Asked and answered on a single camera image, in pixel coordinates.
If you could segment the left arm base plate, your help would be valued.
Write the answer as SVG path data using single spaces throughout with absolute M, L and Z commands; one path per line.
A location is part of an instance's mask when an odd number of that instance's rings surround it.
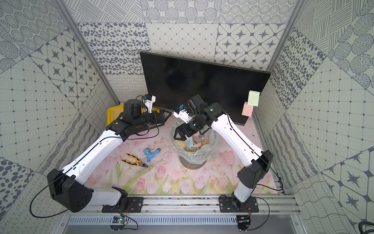
M 102 213 L 140 213 L 143 207 L 143 197 L 121 198 L 114 206 L 104 205 Z

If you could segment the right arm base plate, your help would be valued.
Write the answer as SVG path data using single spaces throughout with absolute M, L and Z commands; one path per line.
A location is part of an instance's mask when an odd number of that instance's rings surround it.
M 259 207 L 256 198 L 251 196 L 246 203 L 238 203 L 235 205 L 232 197 L 219 196 L 219 207 L 221 213 L 258 213 Z

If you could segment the green sticky note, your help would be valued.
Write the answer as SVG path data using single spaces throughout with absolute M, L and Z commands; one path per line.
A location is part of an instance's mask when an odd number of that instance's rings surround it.
M 259 98 L 260 98 L 260 92 L 257 91 L 249 91 L 248 93 L 248 100 L 247 104 L 250 106 L 258 106 L 259 105 Z

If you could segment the pink sticky note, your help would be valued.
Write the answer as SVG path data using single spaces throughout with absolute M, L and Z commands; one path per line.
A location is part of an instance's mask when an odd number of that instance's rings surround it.
M 249 105 L 247 102 L 243 105 L 242 115 L 246 117 L 252 117 L 254 106 Z

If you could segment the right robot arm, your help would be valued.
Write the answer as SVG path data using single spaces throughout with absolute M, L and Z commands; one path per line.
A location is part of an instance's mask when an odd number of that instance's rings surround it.
M 186 141 L 207 126 L 218 133 L 239 156 L 244 168 L 237 173 L 239 183 L 231 199 L 235 209 L 244 207 L 258 182 L 271 169 L 272 153 L 263 151 L 250 141 L 234 124 L 224 107 L 217 102 L 209 105 L 200 95 L 188 100 L 188 108 L 183 105 L 177 107 L 173 115 L 184 122 L 176 128 L 175 140 Z

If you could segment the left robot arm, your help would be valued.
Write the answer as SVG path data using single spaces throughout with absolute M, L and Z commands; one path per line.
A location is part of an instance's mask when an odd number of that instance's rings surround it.
M 132 135 L 141 139 L 141 132 L 164 124 L 165 115 L 153 110 L 155 101 L 156 97 L 149 94 L 141 100 L 126 101 L 123 112 L 86 151 L 61 170 L 50 171 L 47 180 L 52 200 L 74 213 L 98 205 L 109 206 L 114 211 L 126 210 L 128 194 L 125 190 L 118 187 L 91 189 L 85 183 L 95 168 Z

